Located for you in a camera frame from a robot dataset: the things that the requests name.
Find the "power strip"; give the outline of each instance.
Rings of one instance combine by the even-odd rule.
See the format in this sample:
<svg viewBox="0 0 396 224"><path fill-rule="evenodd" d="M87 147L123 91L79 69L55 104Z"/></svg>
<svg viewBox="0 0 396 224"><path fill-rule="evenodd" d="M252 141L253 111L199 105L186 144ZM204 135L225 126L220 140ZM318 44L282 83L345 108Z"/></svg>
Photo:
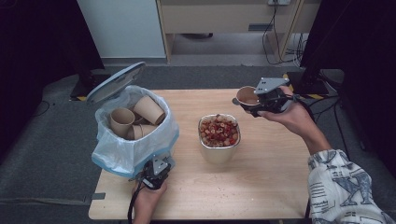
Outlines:
<svg viewBox="0 0 396 224"><path fill-rule="evenodd" d="M268 5L274 6L275 4L278 6L287 6L290 5L290 0L268 0Z"/></svg>

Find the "transparent plastic bag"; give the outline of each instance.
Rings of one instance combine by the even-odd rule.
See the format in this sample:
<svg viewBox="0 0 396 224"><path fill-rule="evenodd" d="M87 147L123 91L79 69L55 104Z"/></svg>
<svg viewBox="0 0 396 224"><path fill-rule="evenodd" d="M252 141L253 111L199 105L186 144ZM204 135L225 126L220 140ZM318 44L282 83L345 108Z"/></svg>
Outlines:
<svg viewBox="0 0 396 224"><path fill-rule="evenodd" d="M150 134L138 140L125 140L109 129L109 115L118 107L129 108L143 96L150 96L165 112L163 122ZM176 120L165 100L153 92L127 86L115 99L106 101L95 113L98 123L98 144L92 153L92 161L110 173L134 178L146 161L163 153L173 154L173 145L179 136Z"/></svg>

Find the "white bowl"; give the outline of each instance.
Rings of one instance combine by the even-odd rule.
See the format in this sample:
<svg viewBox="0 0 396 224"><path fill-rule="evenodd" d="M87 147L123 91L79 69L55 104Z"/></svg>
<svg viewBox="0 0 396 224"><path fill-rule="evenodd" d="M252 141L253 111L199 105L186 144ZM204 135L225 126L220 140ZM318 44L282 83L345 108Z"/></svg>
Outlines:
<svg viewBox="0 0 396 224"><path fill-rule="evenodd" d="M201 136L202 133L201 127L203 122L215 119L218 116L220 116L223 119L226 119L227 121L232 122L233 124L236 124L235 128L237 130L238 139L235 140L233 145L223 146L223 147L221 146L210 147L206 144L207 141L203 140L203 137ZM204 159L210 163L220 164L229 161L233 157L233 154L235 153L239 145L239 142L241 141L241 132L239 130L238 122L233 116L226 114L207 115L199 120L198 137L201 142L200 151Z"/></svg>

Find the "shirt sleeve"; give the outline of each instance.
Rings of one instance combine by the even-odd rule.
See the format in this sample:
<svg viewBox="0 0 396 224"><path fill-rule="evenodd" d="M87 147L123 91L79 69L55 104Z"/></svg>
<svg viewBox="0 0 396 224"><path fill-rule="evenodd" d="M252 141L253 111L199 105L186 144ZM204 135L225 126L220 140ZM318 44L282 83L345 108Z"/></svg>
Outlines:
<svg viewBox="0 0 396 224"><path fill-rule="evenodd" d="M375 204L372 178L342 150L320 151L308 159L313 223L396 222Z"/></svg>

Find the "bin lid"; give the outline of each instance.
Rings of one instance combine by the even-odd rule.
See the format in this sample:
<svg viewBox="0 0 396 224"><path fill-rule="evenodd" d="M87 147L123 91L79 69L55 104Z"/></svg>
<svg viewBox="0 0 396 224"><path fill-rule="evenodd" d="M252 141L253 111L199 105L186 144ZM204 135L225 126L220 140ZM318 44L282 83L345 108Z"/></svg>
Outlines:
<svg viewBox="0 0 396 224"><path fill-rule="evenodd" d="M88 94L87 104L93 105L113 96L117 96L118 93L123 91L137 79L137 75L139 75L145 65L144 62L135 63L106 79Z"/></svg>

